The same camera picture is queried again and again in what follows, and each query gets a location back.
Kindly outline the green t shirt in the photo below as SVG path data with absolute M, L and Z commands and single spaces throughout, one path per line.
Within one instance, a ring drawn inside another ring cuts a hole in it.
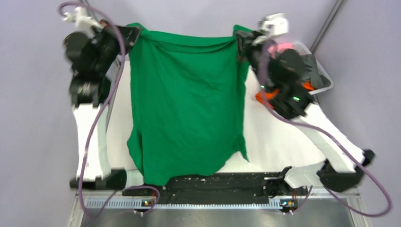
M 245 81 L 233 35 L 196 37 L 143 29 L 129 53 L 133 129 L 129 155 L 147 184 L 211 175 L 247 159 Z

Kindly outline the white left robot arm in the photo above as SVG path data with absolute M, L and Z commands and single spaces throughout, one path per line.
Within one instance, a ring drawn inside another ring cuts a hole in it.
M 112 168 L 107 153 L 106 132 L 115 93 L 107 73 L 121 54 L 114 30 L 106 20 L 90 26 L 94 34 L 74 32 L 64 39 L 66 58 L 73 73 L 69 86 L 72 112 L 78 131 L 78 169 L 70 187 L 85 190 L 123 190 L 150 193 L 152 183 L 137 170 Z

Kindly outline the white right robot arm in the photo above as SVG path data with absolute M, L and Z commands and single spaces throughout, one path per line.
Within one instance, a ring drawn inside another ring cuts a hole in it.
M 260 84 L 262 104 L 279 120 L 296 126 L 325 156 L 316 164 L 284 168 L 278 191 L 290 195 L 302 186 L 324 186 L 344 192 L 357 186 L 375 154 L 350 142 L 310 93 L 312 77 L 319 74 L 314 56 L 292 48 L 279 52 L 274 40 L 256 31 L 236 31 L 234 37 L 239 58 L 249 62 Z

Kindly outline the pink t shirt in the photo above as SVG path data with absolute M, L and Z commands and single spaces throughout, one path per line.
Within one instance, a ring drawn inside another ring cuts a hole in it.
M 287 49 L 294 49 L 294 45 L 292 43 L 277 44 L 269 48 L 269 53 L 273 58 L 276 58 Z

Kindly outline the white plastic laundry bin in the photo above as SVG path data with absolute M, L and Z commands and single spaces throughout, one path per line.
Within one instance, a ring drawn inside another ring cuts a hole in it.
M 292 44 L 306 66 L 306 71 L 301 75 L 302 85 L 309 90 L 311 95 L 331 89 L 334 85 L 332 79 L 311 51 L 299 41 L 294 41 Z

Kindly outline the orange t shirt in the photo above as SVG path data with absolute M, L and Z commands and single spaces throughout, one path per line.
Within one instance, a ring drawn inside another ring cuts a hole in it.
M 302 87 L 304 87 L 308 91 L 315 90 L 315 88 L 312 86 L 310 81 L 303 83 Z M 274 99 L 279 92 L 280 92 L 279 88 L 275 89 L 273 92 L 270 92 L 270 93 L 265 92 L 265 91 L 260 91 L 255 95 L 255 98 L 259 103 L 261 103 L 263 105 L 265 105 L 265 103 L 267 102 L 269 104 L 269 106 L 272 109 L 274 109 L 274 106 L 270 103 L 270 100 Z

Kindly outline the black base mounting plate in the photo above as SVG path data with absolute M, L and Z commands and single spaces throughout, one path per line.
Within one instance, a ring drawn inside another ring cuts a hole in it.
M 283 179 L 278 177 L 278 173 L 217 173 L 210 176 L 202 175 L 184 175 L 179 177 L 171 178 L 168 183 L 164 186 L 169 191 L 186 191 L 186 190 L 199 190 L 199 191 L 225 191 L 232 189 L 239 190 L 257 190 L 262 189 L 268 195 L 278 195 L 278 194 L 294 194 L 301 189 L 307 189 L 305 186 L 292 189 L 288 186 Z M 266 204 L 273 199 L 263 198 L 262 200 L 257 200 L 256 204 Z M 173 205 L 173 204 L 185 204 L 185 203 L 174 203 L 161 204 L 160 205 Z M 252 203 L 240 203 L 238 197 L 232 197 L 229 203 L 222 203 L 220 199 L 217 203 L 212 203 L 213 200 L 207 199 L 207 203 L 187 203 L 195 205 L 228 205 L 228 204 L 253 204 Z

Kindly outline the aluminium frame rail left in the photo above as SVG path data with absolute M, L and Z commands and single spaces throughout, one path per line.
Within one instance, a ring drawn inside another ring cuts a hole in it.
M 87 9 L 87 13 L 88 13 L 88 15 L 90 17 L 92 17 L 97 22 L 100 22 L 100 20 L 103 19 L 102 16 L 100 16 L 97 13 L 95 13 L 91 9 Z M 120 68 L 121 68 L 121 61 L 120 61 L 119 57 L 120 57 L 119 55 L 116 57 L 116 59 L 111 64 L 111 67 L 109 68 L 109 70 L 108 70 L 108 72 L 106 74 L 107 78 L 111 81 L 111 87 L 113 87 L 115 85 L 117 74 L 118 74 L 118 72 L 120 71 Z M 112 95 L 112 98 L 111 98 L 111 100 L 109 102 L 109 110 L 107 111 L 107 115 L 106 115 L 106 131 L 108 130 L 108 127 L 109 127 L 109 122 L 110 122 L 110 118 L 111 118 L 112 110 L 113 110 L 113 105 L 114 105 L 114 100 L 115 100 L 115 94 Z

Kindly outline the aluminium frame rail right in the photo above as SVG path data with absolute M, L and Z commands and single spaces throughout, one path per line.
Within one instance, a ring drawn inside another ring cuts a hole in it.
M 335 1 L 334 6 L 332 7 L 329 15 L 327 16 L 322 28 L 320 29 L 318 35 L 316 36 L 314 42 L 312 43 L 310 47 L 311 53 L 315 54 L 317 51 L 321 41 L 323 40 L 324 36 L 328 32 L 328 30 L 331 27 L 332 22 L 335 20 L 336 16 L 339 14 L 341 9 L 344 7 L 346 4 L 347 0 L 337 0 Z

